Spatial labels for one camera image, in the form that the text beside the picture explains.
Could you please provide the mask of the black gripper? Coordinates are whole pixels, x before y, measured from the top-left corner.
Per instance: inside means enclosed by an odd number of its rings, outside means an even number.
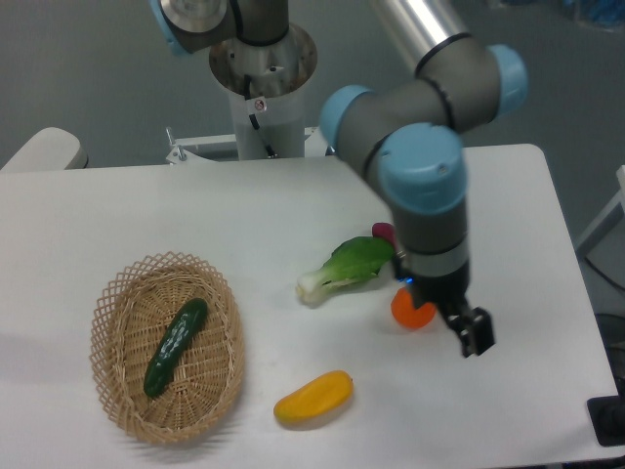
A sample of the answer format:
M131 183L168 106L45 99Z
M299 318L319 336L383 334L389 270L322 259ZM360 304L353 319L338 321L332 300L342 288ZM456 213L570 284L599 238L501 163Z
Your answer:
M418 274L407 261L406 254L393 256L395 277L405 284L409 306L417 310L426 303L436 305L445 324L459 337L464 358L480 356L495 344L489 311L468 307L469 260L450 273L435 276Z

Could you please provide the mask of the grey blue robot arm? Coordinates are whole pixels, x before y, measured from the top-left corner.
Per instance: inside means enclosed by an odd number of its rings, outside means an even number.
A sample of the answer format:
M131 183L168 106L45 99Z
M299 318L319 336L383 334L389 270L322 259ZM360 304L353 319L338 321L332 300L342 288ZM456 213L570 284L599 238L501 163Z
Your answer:
M317 53L285 1L154 1L174 53L210 53L229 92L238 157L301 157L305 125L298 95ZM462 133L519 108L527 72L504 45L484 47L446 1L376 1L373 10L412 72L377 93L336 91L319 129L326 145L388 205L399 251L396 274L415 305L433 303L465 356L495 342L488 311L472 308Z

